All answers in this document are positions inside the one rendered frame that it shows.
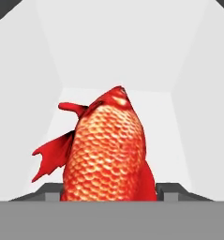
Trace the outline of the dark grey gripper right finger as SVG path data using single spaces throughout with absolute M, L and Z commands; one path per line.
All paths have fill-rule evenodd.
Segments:
M 205 198 L 201 195 L 188 192 L 179 183 L 156 183 L 157 199 L 163 202 L 185 202 L 185 201 L 200 201 L 210 202 L 211 199 Z

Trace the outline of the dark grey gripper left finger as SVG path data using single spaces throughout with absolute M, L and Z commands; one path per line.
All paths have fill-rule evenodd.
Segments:
M 12 199 L 12 201 L 59 202 L 62 192 L 62 183 L 45 183 L 37 191 Z

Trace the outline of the red scaly fish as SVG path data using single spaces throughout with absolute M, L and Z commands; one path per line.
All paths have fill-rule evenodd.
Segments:
M 33 152 L 42 155 L 35 180 L 63 168 L 63 201 L 157 199 L 144 129 L 123 86 L 115 86 L 88 106 L 61 102 L 58 108 L 75 112 L 78 123 Z

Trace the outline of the white fridge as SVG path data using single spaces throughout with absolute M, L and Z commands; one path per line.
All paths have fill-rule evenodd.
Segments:
M 62 101 L 121 85 L 158 182 L 224 201 L 224 8 L 217 0 L 22 0 L 0 20 L 0 201 L 30 193 Z

